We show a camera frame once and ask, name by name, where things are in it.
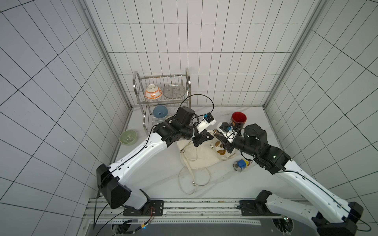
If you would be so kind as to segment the yellow blue plush keychain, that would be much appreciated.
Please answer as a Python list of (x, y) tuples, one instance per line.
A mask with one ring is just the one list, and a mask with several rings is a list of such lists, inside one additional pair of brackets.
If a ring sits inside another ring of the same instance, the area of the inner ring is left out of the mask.
[(233, 164), (233, 168), (237, 172), (242, 172), (244, 169), (246, 169), (251, 164), (251, 161), (247, 161), (244, 159), (235, 161)]

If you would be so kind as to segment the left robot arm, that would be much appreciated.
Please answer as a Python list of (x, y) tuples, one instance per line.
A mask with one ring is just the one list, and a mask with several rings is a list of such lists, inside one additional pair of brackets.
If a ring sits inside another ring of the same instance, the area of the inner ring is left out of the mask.
[(211, 113), (204, 114), (197, 125), (191, 125), (196, 116), (193, 109), (179, 107), (174, 116), (152, 128), (148, 138), (119, 161), (107, 166), (101, 164), (96, 169), (96, 180), (100, 194), (105, 198), (111, 209), (121, 206), (142, 209), (149, 200), (147, 194), (127, 183), (145, 163), (171, 144), (181, 140), (190, 140), (199, 146), (213, 136), (207, 131), (216, 123)]

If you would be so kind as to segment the brown white plush keychain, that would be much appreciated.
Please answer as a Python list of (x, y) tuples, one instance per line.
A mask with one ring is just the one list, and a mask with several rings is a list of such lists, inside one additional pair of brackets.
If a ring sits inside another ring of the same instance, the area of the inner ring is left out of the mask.
[(223, 144), (220, 141), (216, 141), (213, 144), (214, 150), (219, 154), (219, 155), (225, 155), (226, 150), (223, 148)]

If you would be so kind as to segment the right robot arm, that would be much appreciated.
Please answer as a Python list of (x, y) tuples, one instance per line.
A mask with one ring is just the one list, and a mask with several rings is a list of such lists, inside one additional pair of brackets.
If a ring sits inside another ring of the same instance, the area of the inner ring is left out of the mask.
[(317, 230), (320, 236), (354, 236), (364, 208), (347, 202), (319, 184), (278, 147), (267, 141), (266, 131), (257, 124), (248, 125), (244, 133), (228, 123), (217, 126), (214, 135), (228, 151), (238, 150), (253, 157), (254, 162), (296, 189), (310, 204), (283, 199), (263, 190), (256, 201), (271, 213), (287, 216)]

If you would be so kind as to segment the cream canvas shoulder bag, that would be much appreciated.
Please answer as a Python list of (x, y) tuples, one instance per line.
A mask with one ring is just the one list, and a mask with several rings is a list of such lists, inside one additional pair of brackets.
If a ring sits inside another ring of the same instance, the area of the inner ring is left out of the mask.
[[(178, 175), (178, 185), (180, 190), (186, 195), (193, 195), (196, 193), (197, 187), (203, 187), (210, 183), (212, 178), (209, 167), (218, 164), (223, 161), (228, 161), (235, 157), (235, 152), (228, 153), (225, 155), (219, 155), (213, 148), (213, 144), (219, 141), (217, 138), (203, 142), (198, 147), (195, 147), (192, 140), (180, 140), (177, 142), (177, 147), (180, 152), (180, 160), (184, 165), (182, 170), (187, 170), (192, 177), (192, 185), (194, 187), (192, 192), (187, 192), (182, 188), (181, 185), (181, 174)], [(200, 184), (196, 181), (194, 170), (206, 170), (209, 174), (209, 180)]]

